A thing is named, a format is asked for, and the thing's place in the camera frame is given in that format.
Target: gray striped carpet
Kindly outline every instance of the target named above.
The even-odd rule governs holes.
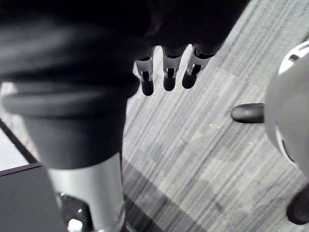
[[[128,206],[140,232],[304,232],[285,207],[306,182],[268,141],[263,125],[232,122],[230,110],[263,102],[284,55],[309,32],[308,0],[253,0],[190,90],[181,87],[190,48],[172,92],[163,89],[162,51],[154,94],[139,91],[127,109],[124,185],[156,225]],[[2,88],[2,93],[11,86]],[[0,116],[35,153],[20,118]]]

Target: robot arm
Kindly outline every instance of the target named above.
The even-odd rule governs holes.
[[[126,102],[153,92],[152,47],[164,47],[172,90],[187,44],[183,86],[225,41],[248,0],[11,0],[0,3],[0,81],[23,116],[70,232],[119,232],[125,221],[121,150]]]

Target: black fingertip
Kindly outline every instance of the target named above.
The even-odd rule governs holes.
[[[197,80],[196,75],[189,75],[187,72],[185,72],[183,76],[183,87],[186,89],[192,88],[196,80]]]
[[[240,123],[264,123],[264,103],[238,105],[233,108],[231,117]]]
[[[154,92],[154,82],[153,81],[142,81],[141,90],[146,96],[150,96]]]
[[[166,91],[172,91],[175,88],[176,78],[164,78],[163,86]]]

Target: silver cylinder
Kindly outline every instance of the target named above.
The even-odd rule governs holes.
[[[125,220],[120,154],[86,168],[49,169],[56,194],[66,194],[89,206],[93,228],[119,232]]]

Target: robotic finger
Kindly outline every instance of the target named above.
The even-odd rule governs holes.
[[[191,52],[186,72],[183,76],[183,87],[192,88],[197,80],[197,76],[206,67],[211,57],[215,54],[209,54],[203,51],[203,47],[195,44]]]

